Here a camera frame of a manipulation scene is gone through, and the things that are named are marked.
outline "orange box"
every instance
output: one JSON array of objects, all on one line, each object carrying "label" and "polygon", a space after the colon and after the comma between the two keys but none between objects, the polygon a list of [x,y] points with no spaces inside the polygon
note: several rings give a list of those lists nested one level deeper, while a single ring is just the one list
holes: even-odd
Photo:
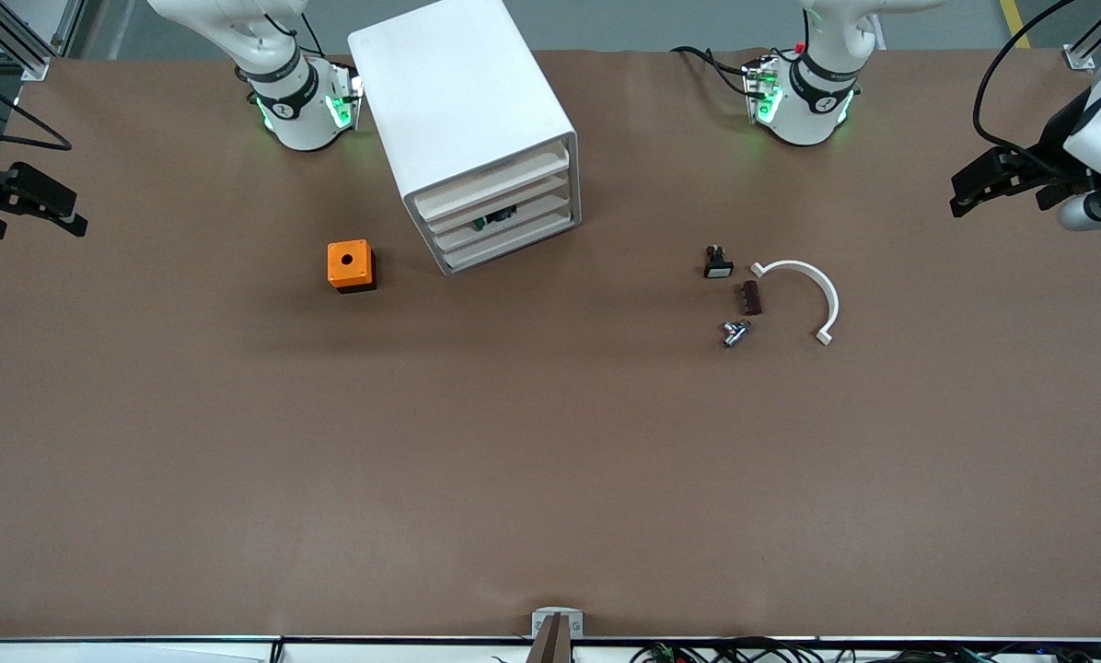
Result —
[{"label": "orange box", "polygon": [[366,239],[335,242],[327,251],[328,281],[339,293],[364,293],[379,287],[374,251]]}]

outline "yellow floor line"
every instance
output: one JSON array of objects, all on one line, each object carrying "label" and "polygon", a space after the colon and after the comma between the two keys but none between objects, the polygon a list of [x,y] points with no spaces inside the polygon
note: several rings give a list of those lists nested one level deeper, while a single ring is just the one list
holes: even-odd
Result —
[{"label": "yellow floor line", "polygon": [[[1021,22],[1017,0],[1001,0],[1001,11],[1004,12],[1004,20],[1009,22],[1009,34],[1017,34],[1017,31],[1025,26]],[[1017,48],[1029,48],[1029,35],[1023,35],[1017,41]]]}]

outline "metal valve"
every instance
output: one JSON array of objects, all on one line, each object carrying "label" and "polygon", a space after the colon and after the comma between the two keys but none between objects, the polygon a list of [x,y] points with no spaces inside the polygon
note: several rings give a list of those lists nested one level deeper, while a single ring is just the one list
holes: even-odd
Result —
[{"label": "metal valve", "polygon": [[751,323],[740,319],[738,323],[723,323],[722,332],[727,333],[727,338],[722,339],[723,347],[733,348],[739,341],[751,332]]}]

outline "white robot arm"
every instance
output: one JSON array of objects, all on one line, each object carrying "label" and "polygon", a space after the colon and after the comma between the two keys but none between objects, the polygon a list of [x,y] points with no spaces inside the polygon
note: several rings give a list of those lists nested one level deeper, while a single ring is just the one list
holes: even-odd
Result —
[{"label": "white robot arm", "polygon": [[306,0],[150,0],[150,6],[235,59],[255,89],[265,127],[285,146],[317,150],[357,124],[362,101],[357,73],[305,56],[280,22],[301,15]]},{"label": "white robot arm", "polygon": [[816,145],[846,120],[858,73],[875,45],[874,14],[922,12],[945,0],[799,0],[807,44],[744,72],[753,121],[795,145]]}]

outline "white semicircular bracket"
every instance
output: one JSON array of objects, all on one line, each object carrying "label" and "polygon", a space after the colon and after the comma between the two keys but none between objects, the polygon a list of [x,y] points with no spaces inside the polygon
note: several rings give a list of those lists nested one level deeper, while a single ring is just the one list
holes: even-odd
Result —
[{"label": "white semicircular bracket", "polygon": [[841,301],[837,296],[837,289],[833,286],[833,282],[829,281],[828,276],[825,276],[825,272],[820,272],[819,269],[806,263],[806,261],[774,261],[767,267],[760,263],[751,265],[751,271],[755,272],[756,276],[765,275],[765,273],[772,272],[775,269],[791,269],[792,272],[803,273],[803,275],[816,281],[817,285],[820,285],[820,290],[825,291],[825,298],[829,300],[829,319],[825,320],[825,325],[817,330],[817,340],[820,340],[826,346],[832,343],[833,337],[829,334],[829,327],[832,327],[833,323],[837,323],[837,314],[840,313],[841,308]]}]

